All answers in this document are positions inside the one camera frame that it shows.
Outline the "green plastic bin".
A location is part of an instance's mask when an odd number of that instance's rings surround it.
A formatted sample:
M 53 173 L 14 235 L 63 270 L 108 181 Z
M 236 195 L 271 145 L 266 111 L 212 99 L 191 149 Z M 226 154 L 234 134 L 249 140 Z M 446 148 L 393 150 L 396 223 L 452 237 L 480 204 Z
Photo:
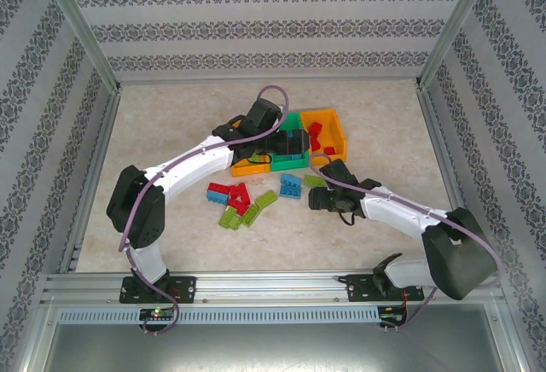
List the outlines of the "green plastic bin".
M 299 113 L 290 113 L 281 126 L 282 131 L 302 130 L 303 124 Z M 286 171 L 292 169 L 305 168 L 308 166 L 309 151 L 296 155 L 277 155 L 271 156 L 271 171 Z

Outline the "yellow plastic bin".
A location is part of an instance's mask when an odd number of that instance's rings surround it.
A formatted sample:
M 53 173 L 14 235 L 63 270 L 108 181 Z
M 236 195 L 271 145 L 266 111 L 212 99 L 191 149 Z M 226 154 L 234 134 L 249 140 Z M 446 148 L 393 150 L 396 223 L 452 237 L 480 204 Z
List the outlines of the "yellow plastic bin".
M 266 154 L 264 152 L 259 152 L 250 142 L 239 144 L 235 149 L 234 158 L 237 162 L 230 168 L 233 177 L 243 177 L 270 172 L 270 164 L 252 165 L 247 161 L 253 154 Z
M 318 137 L 321 143 L 321 148 L 312 152 L 311 155 L 317 155 L 312 159 L 312 164 L 319 166 L 327 163 L 325 157 L 319 156 L 319 154 L 325 154 L 323 152 L 325 147 L 334 147 L 335 154 L 328 155 L 332 160 L 347 160 L 347 139 L 342 129 L 339 116 L 334 108 L 319 108 L 312 110 L 305 110 L 300 112 L 300 117 L 304 129 L 308 132 L 308 126 L 312 122 L 319 122 L 323 124 L 322 132 Z

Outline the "small circuit board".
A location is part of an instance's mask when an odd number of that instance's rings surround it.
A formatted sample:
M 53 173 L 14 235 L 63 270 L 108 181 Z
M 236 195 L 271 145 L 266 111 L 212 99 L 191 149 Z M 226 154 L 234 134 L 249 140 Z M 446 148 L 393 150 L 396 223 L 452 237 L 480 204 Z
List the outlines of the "small circuit board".
M 407 320 L 407 305 L 379 306 L 379 319 L 387 325 L 402 325 Z
M 139 313 L 139 320 L 144 321 L 159 321 L 170 322 L 175 315 L 175 311 L 172 307 L 155 307 L 153 309 L 141 309 Z

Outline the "grey sheet metal shelf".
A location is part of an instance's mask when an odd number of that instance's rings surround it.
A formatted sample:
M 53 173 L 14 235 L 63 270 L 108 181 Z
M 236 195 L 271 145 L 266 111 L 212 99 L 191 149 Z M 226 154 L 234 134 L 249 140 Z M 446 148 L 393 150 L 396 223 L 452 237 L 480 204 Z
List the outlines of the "grey sheet metal shelf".
M 48 326 L 24 372 L 528 372 L 483 316 L 398 333 L 365 324 Z

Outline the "aluminium back rail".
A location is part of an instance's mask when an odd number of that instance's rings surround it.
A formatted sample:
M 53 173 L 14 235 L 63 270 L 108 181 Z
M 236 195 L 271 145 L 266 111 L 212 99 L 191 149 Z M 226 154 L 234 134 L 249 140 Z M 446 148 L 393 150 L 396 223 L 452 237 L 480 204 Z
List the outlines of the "aluminium back rail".
M 257 83 L 257 84 L 283 84 L 287 82 L 392 82 L 392 81 L 410 81 L 413 84 L 418 84 L 417 77 L 364 77 L 364 76 L 349 76 L 349 77 L 325 77 L 325 76 L 300 76 L 300 77 L 252 77 L 252 78 L 181 78 L 181 79 L 164 79 L 164 80 L 127 80 L 119 83 L 120 87 L 128 86 L 145 86 L 145 85 L 178 85 L 178 84 L 231 84 L 231 83 Z

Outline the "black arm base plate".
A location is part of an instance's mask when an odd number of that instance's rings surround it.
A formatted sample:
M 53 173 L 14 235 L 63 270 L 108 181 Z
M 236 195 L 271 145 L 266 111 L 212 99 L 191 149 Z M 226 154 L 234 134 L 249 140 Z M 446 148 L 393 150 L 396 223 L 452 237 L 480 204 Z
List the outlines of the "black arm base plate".
M 173 297 L 178 304 L 193 304 L 196 278 L 193 276 L 163 275 L 154 285 Z M 121 304 L 168 304 L 171 301 L 147 286 L 138 276 L 123 279 L 119 293 Z
M 340 276 L 338 282 L 346 285 L 350 302 L 422 302 L 423 291 L 416 287 L 398 288 L 385 276 L 375 274 L 350 274 Z

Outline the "aluminium front rail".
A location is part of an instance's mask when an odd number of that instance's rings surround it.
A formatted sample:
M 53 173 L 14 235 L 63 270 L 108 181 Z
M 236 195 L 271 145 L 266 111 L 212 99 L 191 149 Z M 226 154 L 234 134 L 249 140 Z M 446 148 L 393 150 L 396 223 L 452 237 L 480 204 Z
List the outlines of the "aluminium front rail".
M 356 270 L 181 272 L 196 279 L 195 306 L 342 305 L 348 287 L 338 278 Z M 126 273 L 67 273 L 46 277 L 40 305 L 92 307 L 119 305 Z

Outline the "aluminium side rail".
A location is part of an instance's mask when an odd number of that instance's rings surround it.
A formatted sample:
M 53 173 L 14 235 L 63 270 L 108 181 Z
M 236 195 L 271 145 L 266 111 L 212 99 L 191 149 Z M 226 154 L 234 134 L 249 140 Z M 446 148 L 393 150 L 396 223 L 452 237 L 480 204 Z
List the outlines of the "aluminium side rail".
M 85 171 L 84 182 L 69 226 L 67 240 L 62 250 L 61 261 L 55 271 L 56 274 L 66 274 L 71 271 L 76 246 L 80 245 L 84 239 L 122 93 L 123 87 L 120 86 L 111 95 L 104 108 L 91 158 Z
M 474 239 L 461 232 L 460 228 L 465 227 L 467 230 L 478 232 L 481 228 L 472 214 L 463 208 L 462 197 L 456 186 L 455 173 L 450 166 L 439 123 L 436 121 L 427 93 L 418 90 L 416 94 L 451 207 L 446 218 L 434 226 L 427 226 L 424 231 L 423 241 L 427 260 L 434 274 L 447 273 L 459 276 L 472 270 L 480 270 L 491 262 L 487 248 L 480 245 L 483 239 Z

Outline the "aluminium frame post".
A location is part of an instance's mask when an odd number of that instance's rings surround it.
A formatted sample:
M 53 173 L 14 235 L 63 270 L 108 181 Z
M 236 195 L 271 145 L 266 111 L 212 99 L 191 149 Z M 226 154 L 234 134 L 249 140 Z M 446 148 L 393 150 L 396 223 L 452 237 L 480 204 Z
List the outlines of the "aluminium frame post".
M 108 91 L 110 93 L 117 92 L 119 90 L 119 81 L 76 0 L 56 0 L 56 2 L 84 47 L 94 68 L 106 84 Z
M 437 72 L 442 60 L 447 55 L 451 44 L 456 35 L 462 28 L 476 0 L 458 0 L 449 19 L 445 23 L 439 39 L 433 46 L 430 55 L 427 58 L 419 76 L 415 80 L 415 87 L 422 91 L 428 87 Z

